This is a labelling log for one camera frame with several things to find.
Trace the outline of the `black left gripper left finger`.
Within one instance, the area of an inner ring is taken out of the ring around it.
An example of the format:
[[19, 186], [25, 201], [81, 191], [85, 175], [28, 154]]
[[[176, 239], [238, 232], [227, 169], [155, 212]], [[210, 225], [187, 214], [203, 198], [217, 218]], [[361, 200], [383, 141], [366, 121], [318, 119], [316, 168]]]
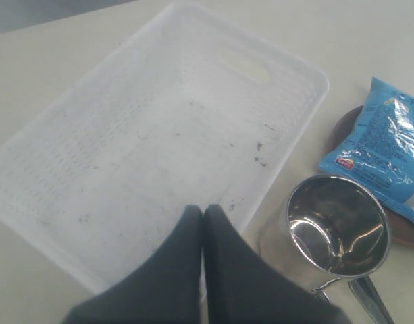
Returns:
[[163, 244], [133, 273], [75, 306], [64, 323], [200, 323], [203, 214], [189, 205]]

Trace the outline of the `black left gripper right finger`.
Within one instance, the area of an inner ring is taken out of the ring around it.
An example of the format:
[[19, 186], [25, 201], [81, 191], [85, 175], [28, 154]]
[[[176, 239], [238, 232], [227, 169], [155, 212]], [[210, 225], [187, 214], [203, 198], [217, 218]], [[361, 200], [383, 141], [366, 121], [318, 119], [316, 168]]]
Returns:
[[243, 240], [219, 205], [203, 216], [210, 323], [349, 323], [343, 310], [274, 271]]

